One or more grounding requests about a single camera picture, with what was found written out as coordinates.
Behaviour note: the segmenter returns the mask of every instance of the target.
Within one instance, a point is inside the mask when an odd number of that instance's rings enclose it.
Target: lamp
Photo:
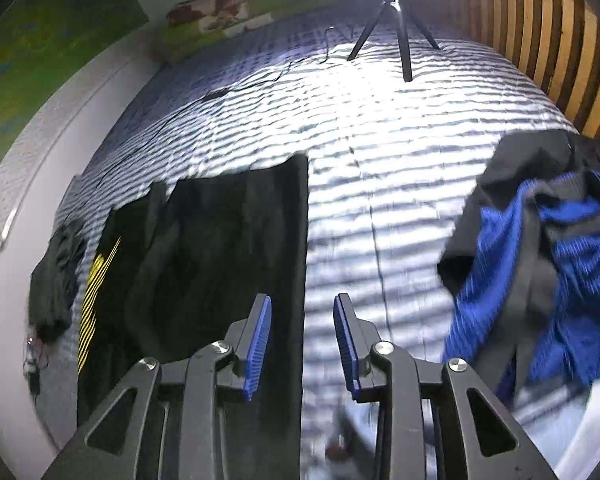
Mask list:
[[[365,25],[360,38],[356,42],[356,46],[353,47],[351,54],[347,57],[347,61],[356,59],[356,56],[360,52],[360,49],[365,44],[365,41],[373,32],[374,28],[380,21],[380,17],[384,12],[392,12],[395,15],[396,20],[396,34],[398,36],[398,48],[400,49],[400,61],[402,63],[402,78],[405,82],[413,81],[413,73],[411,71],[411,52],[409,49],[409,37],[407,34],[406,16],[408,14],[413,23],[418,27],[420,32],[427,38],[429,44],[436,50],[440,50],[440,47],[434,40],[429,29],[412,13],[407,9],[404,0],[382,0],[382,5],[379,7],[378,12],[368,21]]]

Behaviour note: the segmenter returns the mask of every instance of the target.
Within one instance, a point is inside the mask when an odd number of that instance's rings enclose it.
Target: wooden slat wall panel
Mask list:
[[[426,0],[526,73],[581,133],[600,139],[600,20],[584,0]]]

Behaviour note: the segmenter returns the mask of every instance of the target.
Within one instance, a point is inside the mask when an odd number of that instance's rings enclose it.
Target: triangular cutout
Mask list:
[[[469,388],[466,393],[474,416],[475,433],[483,456],[494,456],[513,451],[518,445],[504,423],[484,400],[480,392]]]
[[[87,446],[114,455],[122,455],[126,430],[136,402],[136,389],[127,390],[116,402],[104,419],[87,439]]]

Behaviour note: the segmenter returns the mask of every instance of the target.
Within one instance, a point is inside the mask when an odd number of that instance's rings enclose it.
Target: green painting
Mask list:
[[[16,0],[0,19],[0,162],[58,88],[146,20],[137,0]]]

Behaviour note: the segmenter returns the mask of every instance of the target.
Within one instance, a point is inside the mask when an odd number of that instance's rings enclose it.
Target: tripod leg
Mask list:
[[[398,34],[398,48],[400,49],[400,61],[402,62],[402,78],[405,83],[413,81],[411,73],[411,51],[409,49],[409,36],[407,35],[407,24],[405,15],[402,12],[400,1],[396,0],[392,7],[396,10]]]
[[[433,36],[431,35],[431,32],[429,31],[427,26],[424,23],[422,23],[413,12],[407,10],[406,7],[405,10],[409,13],[409,17],[413,20],[413,23],[415,23],[416,27],[418,27],[418,30],[422,33],[422,35],[425,38],[427,38],[429,44],[436,50],[440,50],[440,47],[436,43],[436,40],[433,39]]]
[[[358,38],[358,41],[356,42],[356,46],[351,51],[351,54],[349,54],[349,57],[347,57],[347,61],[352,61],[352,60],[356,59],[356,56],[360,52],[360,49],[362,48],[362,46],[365,44],[365,41],[368,40],[368,37],[371,36],[371,33],[376,28],[376,25],[380,21],[380,16],[382,16],[382,11],[384,10],[384,8],[387,5],[388,5],[387,2],[383,2],[382,6],[378,9],[378,12],[376,13],[376,15],[374,17],[372,17],[366,23],[365,30],[363,30],[362,34],[360,34],[360,37]]]

